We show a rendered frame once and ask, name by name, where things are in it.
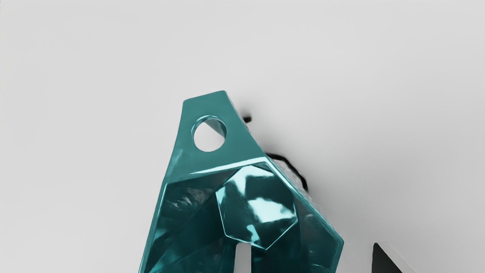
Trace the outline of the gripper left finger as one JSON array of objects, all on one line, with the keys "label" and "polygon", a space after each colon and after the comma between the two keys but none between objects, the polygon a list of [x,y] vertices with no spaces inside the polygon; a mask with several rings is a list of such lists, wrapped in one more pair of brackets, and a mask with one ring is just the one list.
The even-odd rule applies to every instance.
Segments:
[{"label": "gripper left finger", "polygon": [[234,273],[252,273],[252,246],[250,243],[237,244]]}]

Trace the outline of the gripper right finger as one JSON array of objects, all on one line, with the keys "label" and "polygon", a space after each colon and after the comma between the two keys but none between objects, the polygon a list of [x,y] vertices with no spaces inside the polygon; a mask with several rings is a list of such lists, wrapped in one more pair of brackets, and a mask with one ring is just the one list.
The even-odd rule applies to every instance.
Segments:
[{"label": "gripper right finger", "polygon": [[376,242],[372,252],[372,273],[417,273],[389,243]]}]

